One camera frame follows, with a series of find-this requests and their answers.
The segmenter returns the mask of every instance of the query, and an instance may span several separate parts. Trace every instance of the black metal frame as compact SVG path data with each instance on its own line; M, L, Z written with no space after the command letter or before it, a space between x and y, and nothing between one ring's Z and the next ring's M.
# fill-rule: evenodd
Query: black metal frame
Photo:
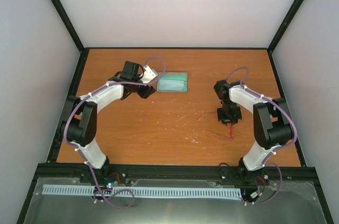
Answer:
M86 60L88 57L88 53L90 49L96 49L97 47L92 48L84 48L82 45L70 19L68 18L65 9L63 8L60 0L51 0L55 9L57 10L60 18L62 19L65 27L67 28L70 36L72 37L75 45L80 51L80 57L78 60L78 64L76 66L76 70L73 76L72 83L70 85L68 95L75 95L80 84L81 76L86 64ZM267 50L267 55L269 56L270 63L273 69L274 77L279 89L279 93L282 97L284 97L283 88L281 82L279 80L279 75L276 70L274 60L273 60L273 51L278 45L280 39L285 33L287 27L298 11L304 0L294 0L291 5L288 13L286 14L284 20L282 21L279 29L277 30L272 42L270 43L268 48L188 48L188 47L142 47L142 48L125 48L122 49L261 49ZM31 186L29 188L25 203L23 205L22 211L18 218L17 223L23 223L33 191L37 184L37 179L40 177L78 177L82 182L91 182L93 183L91 174L88 170L88 167L84 164L71 164L71 163L56 163L60 146L61 146L62 138L58 133L55 133L50 152L48 154L47 162L44 164L39 164L37 170L35 172L34 178L32 180ZM281 167L283 180L294 180L294 181L311 181L313 182L318 198L323 208L323 212L326 218L327 223L333 223L333 219L331 213L329 211L328 205L326 203L326 199L323 194L322 187L320 185L317 173L315 168L307 167L304 156L302 154L302 150L300 148L299 141L296 142L296 149L299 156L299 160L301 163L301 167ZM231 170L234 167L216 167L216 166L168 166L168 165L113 165L109 166L109 169L119 174L125 174L122 180L123 182L126 179L173 179L173 180L209 180L215 181L217 183L223 185L233 185L235 187L247 188L252 187L252 185L243 185L237 182L231 182L227 180L221 179L221 172L226 170ZM267 167L265 168L266 173L272 180L279 179L279 173L275 168Z

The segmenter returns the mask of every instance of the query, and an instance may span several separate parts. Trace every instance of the wooden table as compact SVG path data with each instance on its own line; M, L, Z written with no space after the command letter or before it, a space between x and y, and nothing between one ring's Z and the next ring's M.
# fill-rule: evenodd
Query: wooden table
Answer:
M229 128L217 119L221 104L213 86L233 69L247 66L249 87L279 97L266 50L91 49L77 95L103 85L126 60L144 64L153 55L166 60L167 71L188 72L188 92L156 92L145 100L134 93L102 110L96 138L110 163L237 165L254 142L253 116L242 108L243 119L233 126L230 139ZM159 60L149 64L157 71L163 68ZM241 79L244 73L236 72L231 80ZM72 147L61 146L58 162L82 161ZM279 151L271 161L300 166L295 147Z

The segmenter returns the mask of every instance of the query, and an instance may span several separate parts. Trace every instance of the green eraser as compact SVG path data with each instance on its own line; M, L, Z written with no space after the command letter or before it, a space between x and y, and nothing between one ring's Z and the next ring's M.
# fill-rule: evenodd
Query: green eraser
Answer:
M160 78L157 84L157 91L159 92L187 92L187 78L186 72L166 72Z

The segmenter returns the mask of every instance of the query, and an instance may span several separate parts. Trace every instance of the white slotted strip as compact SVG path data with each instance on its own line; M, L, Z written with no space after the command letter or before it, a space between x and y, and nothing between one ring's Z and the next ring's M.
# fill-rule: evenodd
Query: white slotted strip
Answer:
M93 196L94 186L81 185L49 185L43 186L42 195L73 195L73 196ZM240 189L227 188L171 188L171 187L113 187L111 192L105 191L106 196L113 193L130 189L136 198L149 199L232 199L240 200ZM129 198L130 193L122 192L116 196Z

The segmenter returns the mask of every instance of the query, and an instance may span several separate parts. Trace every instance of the robotic arm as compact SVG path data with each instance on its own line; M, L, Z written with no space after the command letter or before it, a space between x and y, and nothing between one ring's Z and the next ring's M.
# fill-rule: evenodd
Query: robotic arm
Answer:
M111 102L124 100L133 92L137 92L141 98L148 98L155 92L155 89L146 84L157 76L158 74L148 65L142 67L140 64L126 61L123 70L108 79L108 82L97 89L95 94L89 93L80 97L69 96L67 98L61 113L58 131L63 135L67 130L67 141L76 146L75 150L80 151L80 154L93 168L101 169L104 164L109 164L109 159L101 152L95 140L97 114ZM70 117L74 108L81 102L83 103L75 113L81 114L81 118Z
M266 160L271 154L275 155L277 148L285 145L293 138L293 130L289 121L279 110L268 101L257 97L247 91L246 85L239 81L227 83L226 80L217 81L214 90L222 103L222 108L217 109L218 120L223 124L235 124L242 119L240 107L243 106L253 113L255 142L239 165L242 168L241 176L259 170L264 167ZM283 98L271 99L289 115L286 101Z

